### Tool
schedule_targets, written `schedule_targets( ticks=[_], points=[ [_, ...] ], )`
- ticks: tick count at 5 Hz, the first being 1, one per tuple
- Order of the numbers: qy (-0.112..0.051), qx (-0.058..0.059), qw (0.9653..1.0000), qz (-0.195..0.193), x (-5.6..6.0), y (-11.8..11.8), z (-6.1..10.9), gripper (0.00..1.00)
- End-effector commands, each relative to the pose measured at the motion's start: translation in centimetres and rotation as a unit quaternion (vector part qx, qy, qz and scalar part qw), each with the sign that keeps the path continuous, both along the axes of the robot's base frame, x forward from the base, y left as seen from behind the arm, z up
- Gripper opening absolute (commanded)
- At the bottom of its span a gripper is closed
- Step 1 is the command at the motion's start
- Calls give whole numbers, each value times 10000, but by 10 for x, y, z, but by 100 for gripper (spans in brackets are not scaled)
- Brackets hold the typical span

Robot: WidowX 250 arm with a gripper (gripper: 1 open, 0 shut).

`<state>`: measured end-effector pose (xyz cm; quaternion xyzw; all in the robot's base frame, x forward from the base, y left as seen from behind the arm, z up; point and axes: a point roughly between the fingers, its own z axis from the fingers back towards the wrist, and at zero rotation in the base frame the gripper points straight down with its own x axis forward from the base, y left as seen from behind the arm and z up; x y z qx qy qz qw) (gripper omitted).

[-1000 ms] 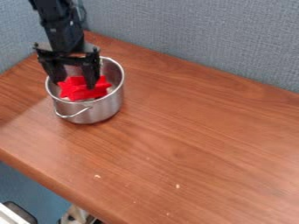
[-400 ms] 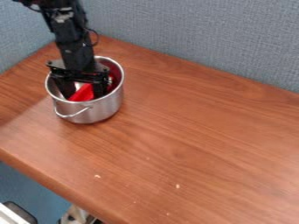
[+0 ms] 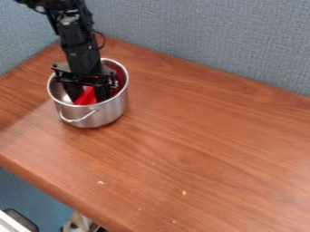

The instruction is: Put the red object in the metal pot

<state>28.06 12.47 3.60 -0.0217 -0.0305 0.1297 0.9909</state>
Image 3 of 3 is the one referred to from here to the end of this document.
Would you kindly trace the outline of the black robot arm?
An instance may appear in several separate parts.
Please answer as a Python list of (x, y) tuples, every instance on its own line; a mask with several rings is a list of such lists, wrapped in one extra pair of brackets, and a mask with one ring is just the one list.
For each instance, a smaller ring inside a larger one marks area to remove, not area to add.
[(93, 29), (93, 17), (84, 0), (13, 0), (44, 15), (58, 36), (66, 62), (53, 63), (56, 81), (70, 101), (77, 102), (84, 88), (90, 87), (96, 102), (110, 97), (116, 72), (100, 60), (105, 36)]

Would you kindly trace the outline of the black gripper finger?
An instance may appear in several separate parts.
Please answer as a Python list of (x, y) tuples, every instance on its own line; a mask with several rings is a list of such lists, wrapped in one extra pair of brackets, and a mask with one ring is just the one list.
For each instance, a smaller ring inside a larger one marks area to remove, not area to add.
[(96, 101), (97, 102), (105, 101), (110, 96), (109, 86), (106, 84), (100, 84), (96, 85), (93, 89), (94, 89)]
[(62, 85), (65, 93), (68, 94), (70, 98), (70, 101), (76, 102), (76, 100), (84, 93), (84, 87), (74, 82), (64, 82), (61, 85)]

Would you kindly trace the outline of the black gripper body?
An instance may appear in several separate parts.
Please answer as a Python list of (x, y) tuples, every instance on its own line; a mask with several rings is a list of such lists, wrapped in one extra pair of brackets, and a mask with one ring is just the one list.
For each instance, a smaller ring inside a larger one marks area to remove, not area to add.
[(53, 63), (56, 81), (65, 88), (108, 88), (116, 72), (100, 61), (100, 47), (92, 43), (61, 45), (66, 61)]

